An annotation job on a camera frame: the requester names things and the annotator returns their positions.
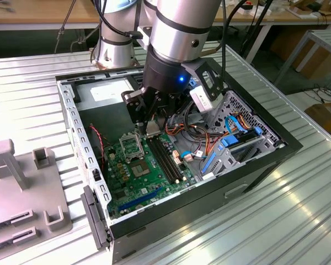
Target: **motherboard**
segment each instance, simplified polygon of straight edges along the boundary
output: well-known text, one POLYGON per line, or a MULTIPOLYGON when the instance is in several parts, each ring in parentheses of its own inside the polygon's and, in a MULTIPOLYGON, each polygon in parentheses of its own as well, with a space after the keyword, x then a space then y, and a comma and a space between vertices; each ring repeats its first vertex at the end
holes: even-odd
POLYGON ((106 182, 112 196, 108 212, 112 219, 196 183, 190 170, 175 155, 178 152, 166 134, 150 139, 128 134, 120 143, 106 148, 105 153, 106 182))

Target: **ram slot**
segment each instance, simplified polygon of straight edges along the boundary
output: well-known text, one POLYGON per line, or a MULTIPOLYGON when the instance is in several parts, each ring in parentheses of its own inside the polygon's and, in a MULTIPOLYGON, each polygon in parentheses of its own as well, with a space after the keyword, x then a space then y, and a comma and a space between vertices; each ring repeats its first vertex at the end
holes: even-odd
POLYGON ((147 144, 150 147, 155 159, 163 170, 165 177, 170 184, 173 184, 177 179, 181 179, 181 175, 176 168, 172 159, 170 159, 162 142, 159 139, 149 139, 147 144))

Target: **table leg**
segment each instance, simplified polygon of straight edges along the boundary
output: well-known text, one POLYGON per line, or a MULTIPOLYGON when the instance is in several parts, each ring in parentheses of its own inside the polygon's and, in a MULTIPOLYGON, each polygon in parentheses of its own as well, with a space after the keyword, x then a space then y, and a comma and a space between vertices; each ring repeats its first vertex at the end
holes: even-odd
POLYGON ((289 67, 292 65, 292 63, 294 62, 294 60, 297 57, 297 55, 299 54, 299 52, 305 46, 306 42, 308 41, 308 34, 309 34, 308 31, 305 32, 303 38, 299 41, 299 43, 294 48, 294 50, 291 53, 291 55, 288 57, 287 61, 283 64, 281 70, 279 71, 279 73, 278 73, 278 75, 276 77, 276 80, 274 81, 275 87, 277 87, 278 83, 281 81, 281 79, 283 78, 283 76, 285 75, 285 73, 287 72, 287 70, 289 69, 289 67))
POLYGON ((307 53, 307 55, 304 57, 304 59, 301 61, 301 63, 298 65, 296 68, 297 72, 302 71, 304 66, 307 64, 307 62, 310 60, 310 58, 314 55, 314 53, 317 51, 319 48, 318 44, 314 44, 314 46, 310 49, 310 51, 307 53))
POLYGON ((253 47, 251 48, 247 58, 245 59, 248 63, 252 63, 256 53, 258 52, 261 44, 263 43, 264 39, 266 38, 267 33, 269 32, 270 28, 271 28, 271 25, 265 25, 261 29, 258 37, 256 38, 256 41, 254 42, 253 47))

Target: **screw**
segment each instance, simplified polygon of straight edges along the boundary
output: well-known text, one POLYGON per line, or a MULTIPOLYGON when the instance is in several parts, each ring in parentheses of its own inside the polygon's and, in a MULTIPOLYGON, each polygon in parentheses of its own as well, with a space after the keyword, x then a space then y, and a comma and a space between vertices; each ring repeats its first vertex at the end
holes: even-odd
POLYGON ((193 40, 193 42, 191 43, 191 47, 196 48, 199 46, 199 44, 200 44, 199 40, 197 40, 197 39, 193 40))

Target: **ribbed aluminum table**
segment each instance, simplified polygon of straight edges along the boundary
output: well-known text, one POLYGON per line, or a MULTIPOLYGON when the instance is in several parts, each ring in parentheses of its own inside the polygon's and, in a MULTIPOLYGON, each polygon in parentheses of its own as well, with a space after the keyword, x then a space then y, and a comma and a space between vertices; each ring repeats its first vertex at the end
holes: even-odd
MULTIPOLYGON (((302 61, 301 64, 305 65, 319 47, 323 47, 329 52, 331 52, 331 30, 308 30, 307 32, 305 32, 302 39, 294 48, 287 61, 283 64, 280 72, 276 77, 276 80, 274 81, 275 86, 277 86, 278 83, 282 80, 289 67, 292 65, 300 51, 304 48, 304 46, 309 40, 314 41, 315 44, 313 48, 310 49, 307 56, 303 59, 304 62, 302 61)), ((302 68, 303 67, 299 65, 296 70, 300 72, 302 68)))
MULTIPOLYGON (((205 48, 215 47, 207 43, 205 48)), ((138 60, 145 52, 136 50, 138 60)), ((220 53, 214 58, 221 63, 220 53)), ((331 264, 331 138, 231 49, 227 71, 304 148, 258 188, 121 264, 331 264)), ((51 147, 73 229, 0 264, 106 264, 80 200, 82 177, 67 136, 55 75, 94 70, 88 52, 0 60, 0 139, 16 153, 51 147)))

